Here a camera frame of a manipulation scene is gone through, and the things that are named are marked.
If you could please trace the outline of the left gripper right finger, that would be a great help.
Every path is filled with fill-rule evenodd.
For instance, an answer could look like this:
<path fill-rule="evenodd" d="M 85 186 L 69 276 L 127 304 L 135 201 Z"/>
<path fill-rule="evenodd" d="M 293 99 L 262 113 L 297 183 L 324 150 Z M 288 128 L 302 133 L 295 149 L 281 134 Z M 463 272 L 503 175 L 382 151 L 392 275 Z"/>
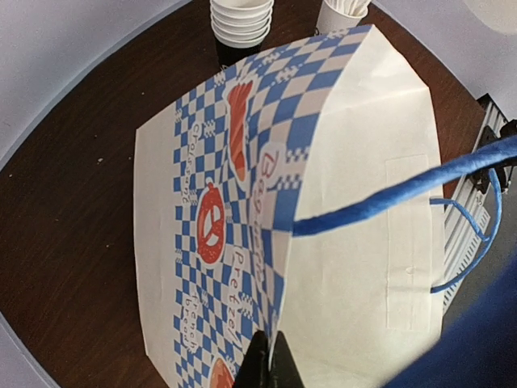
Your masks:
<path fill-rule="evenodd" d="M 270 352 L 269 387 L 304 388 L 296 362 L 282 331 L 278 331 Z"/>

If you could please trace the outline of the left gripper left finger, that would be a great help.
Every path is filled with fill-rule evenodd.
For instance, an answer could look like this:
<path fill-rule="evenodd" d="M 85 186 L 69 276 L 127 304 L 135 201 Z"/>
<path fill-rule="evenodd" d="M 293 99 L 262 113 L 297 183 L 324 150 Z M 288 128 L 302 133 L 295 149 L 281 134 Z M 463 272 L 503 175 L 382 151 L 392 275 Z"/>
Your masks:
<path fill-rule="evenodd" d="M 268 340 L 264 331 L 256 331 L 250 341 L 233 388 L 268 387 Z"/>

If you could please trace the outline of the blue checkered paper bag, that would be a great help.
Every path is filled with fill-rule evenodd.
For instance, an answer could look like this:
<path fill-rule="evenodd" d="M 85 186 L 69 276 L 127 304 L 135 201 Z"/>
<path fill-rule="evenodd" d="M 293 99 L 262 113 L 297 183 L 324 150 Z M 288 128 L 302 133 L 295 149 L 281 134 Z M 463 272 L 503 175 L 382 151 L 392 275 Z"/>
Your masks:
<path fill-rule="evenodd" d="M 443 186 L 431 94 L 372 25 L 240 60 L 143 124 L 134 248 L 145 351 L 169 387 L 230 387 L 256 331 L 305 387 L 382 387 L 440 337 Z"/>

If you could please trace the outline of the stack of paper cups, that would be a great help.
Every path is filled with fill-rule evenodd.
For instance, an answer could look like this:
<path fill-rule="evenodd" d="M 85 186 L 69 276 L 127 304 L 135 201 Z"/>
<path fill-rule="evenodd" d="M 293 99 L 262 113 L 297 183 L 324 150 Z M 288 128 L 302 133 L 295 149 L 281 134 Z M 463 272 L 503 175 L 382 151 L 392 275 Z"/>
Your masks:
<path fill-rule="evenodd" d="M 271 29 L 274 1 L 210 1 L 211 28 L 221 68 L 260 52 Z"/>

